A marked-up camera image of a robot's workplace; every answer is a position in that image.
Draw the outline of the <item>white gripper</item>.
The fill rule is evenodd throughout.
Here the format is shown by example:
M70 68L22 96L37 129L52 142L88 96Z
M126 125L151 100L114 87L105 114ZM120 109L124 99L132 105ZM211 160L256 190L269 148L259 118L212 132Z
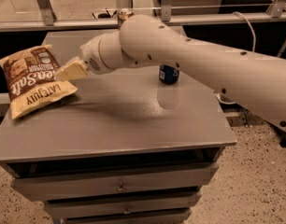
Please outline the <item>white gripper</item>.
M113 68L108 64L111 58L111 49L107 46L106 41L106 35L99 35L83 44L80 47L82 60L79 56L69 60L56 71L56 79L69 81L84 78L87 76L87 66L97 75L113 72Z

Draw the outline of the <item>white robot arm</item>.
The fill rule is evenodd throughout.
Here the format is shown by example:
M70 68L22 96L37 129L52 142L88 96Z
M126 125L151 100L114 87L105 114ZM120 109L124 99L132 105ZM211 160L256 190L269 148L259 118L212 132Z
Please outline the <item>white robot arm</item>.
M156 65L181 71L286 132L285 59L192 39L146 15L92 38L56 76L71 80L89 71Z

